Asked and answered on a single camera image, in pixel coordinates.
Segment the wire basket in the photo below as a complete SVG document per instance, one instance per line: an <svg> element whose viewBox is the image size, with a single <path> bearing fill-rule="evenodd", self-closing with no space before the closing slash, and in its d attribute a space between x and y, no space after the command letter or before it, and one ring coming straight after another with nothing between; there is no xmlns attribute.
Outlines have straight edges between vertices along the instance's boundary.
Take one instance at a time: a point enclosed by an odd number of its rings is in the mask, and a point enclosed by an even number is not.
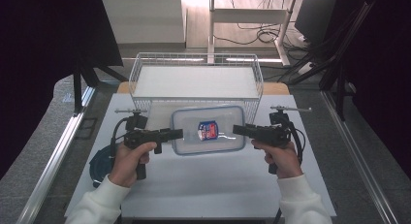
<svg viewBox="0 0 411 224"><path fill-rule="evenodd" d="M254 121L263 87L255 54L142 52L129 79L136 109L145 116L154 102L175 108L230 104L244 108L247 123Z"/></svg>

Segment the hand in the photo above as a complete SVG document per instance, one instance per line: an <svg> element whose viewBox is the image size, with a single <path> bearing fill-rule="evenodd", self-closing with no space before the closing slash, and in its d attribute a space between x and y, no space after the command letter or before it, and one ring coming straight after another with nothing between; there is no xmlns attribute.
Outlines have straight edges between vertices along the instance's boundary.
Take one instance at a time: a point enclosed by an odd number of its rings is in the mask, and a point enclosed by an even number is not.
<svg viewBox="0 0 411 224"><path fill-rule="evenodd" d="M302 175L299 159L297 158L296 149L293 142L288 142L286 148L273 147L256 140L251 143L259 149L266 152L266 162L275 163L278 167L278 178L296 177Z"/></svg>
<svg viewBox="0 0 411 224"><path fill-rule="evenodd" d="M115 155L114 167L109 174L109 180L122 187L131 187L137 180L136 168L139 161L141 164L148 163L148 151L155 147L157 143L146 143L130 149L121 143Z"/></svg>

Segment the white tabletop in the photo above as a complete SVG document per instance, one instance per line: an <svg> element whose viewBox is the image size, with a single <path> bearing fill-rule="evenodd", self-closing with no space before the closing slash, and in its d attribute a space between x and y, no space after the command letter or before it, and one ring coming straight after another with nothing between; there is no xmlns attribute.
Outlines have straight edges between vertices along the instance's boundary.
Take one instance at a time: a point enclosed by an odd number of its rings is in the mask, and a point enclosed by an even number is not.
<svg viewBox="0 0 411 224"><path fill-rule="evenodd" d="M291 95L263 96L254 124L269 125L270 106L296 108ZM86 191L94 190L89 175L89 161L110 143L115 124L133 109L129 94L114 94L101 129L84 166L67 215ZM286 112L304 134L300 114ZM125 132L120 127L118 136ZM330 215L335 216L327 187L321 176L308 138L302 169L313 189L319 193ZM162 154L150 154L147 178L135 184L124 200L122 216L137 219L268 219L278 210L280 194L276 176L269 174L264 152L247 140L243 150L196 156L178 156L170 144L163 144Z"/></svg>

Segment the clear plastic container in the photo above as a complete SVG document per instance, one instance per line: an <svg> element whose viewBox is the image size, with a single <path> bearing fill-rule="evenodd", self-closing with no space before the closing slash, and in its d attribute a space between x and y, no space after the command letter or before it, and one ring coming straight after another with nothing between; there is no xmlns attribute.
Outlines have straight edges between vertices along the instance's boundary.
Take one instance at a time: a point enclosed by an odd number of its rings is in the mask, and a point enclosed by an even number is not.
<svg viewBox="0 0 411 224"><path fill-rule="evenodd" d="M241 106L177 110L172 114L172 128L182 129L183 138L173 141L174 152L196 155L243 149L245 138L233 134L233 125L244 125Z"/></svg>

